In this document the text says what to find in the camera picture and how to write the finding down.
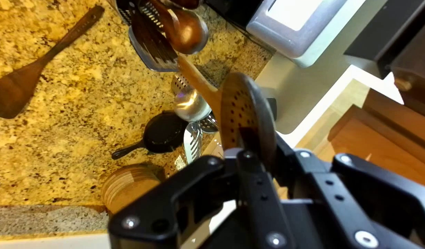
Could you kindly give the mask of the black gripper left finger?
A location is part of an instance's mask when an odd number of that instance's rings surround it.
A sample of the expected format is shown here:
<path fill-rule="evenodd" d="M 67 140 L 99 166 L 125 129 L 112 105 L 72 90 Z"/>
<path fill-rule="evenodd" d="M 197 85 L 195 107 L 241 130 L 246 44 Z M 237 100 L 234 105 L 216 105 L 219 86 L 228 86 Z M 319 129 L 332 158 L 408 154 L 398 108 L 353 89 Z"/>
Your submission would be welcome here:
<path fill-rule="evenodd" d="M 217 249 L 245 245 L 285 249 L 286 223 L 268 173 L 249 151 L 201 157 L 115 213 L 107 226 L 111 249 L 179 249 L 226 201 L 237 219 L 212 238 Z"/>

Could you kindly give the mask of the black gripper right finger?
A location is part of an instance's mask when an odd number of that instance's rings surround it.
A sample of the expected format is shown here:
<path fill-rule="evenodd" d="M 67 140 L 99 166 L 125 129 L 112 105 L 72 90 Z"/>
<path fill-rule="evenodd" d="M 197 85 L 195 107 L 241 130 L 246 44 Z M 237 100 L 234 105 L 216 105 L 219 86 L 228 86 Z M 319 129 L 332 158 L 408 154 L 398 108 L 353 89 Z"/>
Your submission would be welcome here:
<path fill-rule="evenodd" d="M 275 141 L 275 180 L 302 249 L 425 249 L 425 186 L 350 154 L 324 162 Z"/>

